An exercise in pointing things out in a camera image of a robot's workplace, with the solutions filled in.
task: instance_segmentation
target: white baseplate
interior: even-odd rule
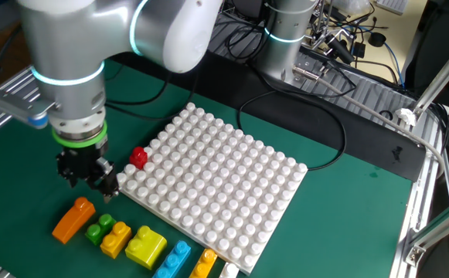
[[[145,148],[121,192],[250,275],[307,173],[284,153],[189,103]]]

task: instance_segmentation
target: blue led ring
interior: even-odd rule
[[[54,86],[75,86],[75,85],[80,85],[83,83],[87,83],[89,81],[91,81],[92,79],[94,79],[95,77],[99,76],[99,74],[102,73],[102,71],[104,70],[104,61],[102,61],[100,68],[95,72],[90,74],[87,77],[84,78],[80,78],[77,80],[55,80],[49,77],[45,77],[44,75],[40,74],[37,69],[35,67],[32,66],[32,68],[30,69],[32,71],[33,76],[37,79],[40,80],[44,83],[50,84],[50,85],[54,85]]]
[[[141,10],[144,8],[145,4],[147,4],[148,0],[143,0],[137,7],[136,10],[134,10],[134,14],[133,14],[133,18],[131,19],[131,24],[130,24],[130,45],[131,45],[131,49],[133,49],[133,52],[139,56],[143,56],[143,54],[140,52],[140,50],[138,50],[137,47],[137,43],[135,42],[134,39],[134,31],[137,28],[137,20],[138,20],[138,16],[141,13]]]
[[[299,41],[301,41],[301,40],[304,38],[304,36],[302,36],[302,37],[299,38],[299,39],[281,39],[281,38],[277,38],[276,36],[270,34],[270,32],[269,32],[269,30],[267,30],[267,28],[265,28],[265,32],[266,32],[267,35],[270,36],[272,39],[275,39],[275,40],[277,40],[277,41],[279,41],[279,42],[293,43],[293,42],[299,42]]]

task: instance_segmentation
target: green mat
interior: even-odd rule
[[[106,77],[119,65],[107,64]],[[124,68],[107,83],[108,96],[143,100],[157,93],[161,80]],[[153,117],[169,114],[188,92],[169,86],[156,103],[133,108]],[[236,126],[236,111],[195,95],[193,102]],[[120,171],[131,150],[145,146],[164,126],[108,110],[107,158]],[[282,128],[243,115],[243,128],[266,145],[314,167],[330,161],[336,150]],[[104,255],[84,235],[85,225],[65,246],[51,232],[79,196],[94,203],[98,216],[110,213],[132,229],[148,225],[168,240],[167,256],[178,240],[192,253],[177,277],[188,277],[203,248],[127,197],[105,205],[102,196],[82,182],[75,189],[56,173],[60,152],[49,127],[36,131],[13,120],[0,130],[0,265],[17,277],[152,277],[129,260]],[[344,155],[320,171],[308,172],[259,259],[252,277],[388,277],[411,182],[357,158]],[[218,259],[209,277],[218,277]]]

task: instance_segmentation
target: red block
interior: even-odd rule
[[[133,164],[138,169],[143,169],[145,163],[148,161],[147,153],[142,147],[136,147],[131,153],[130,163]]]

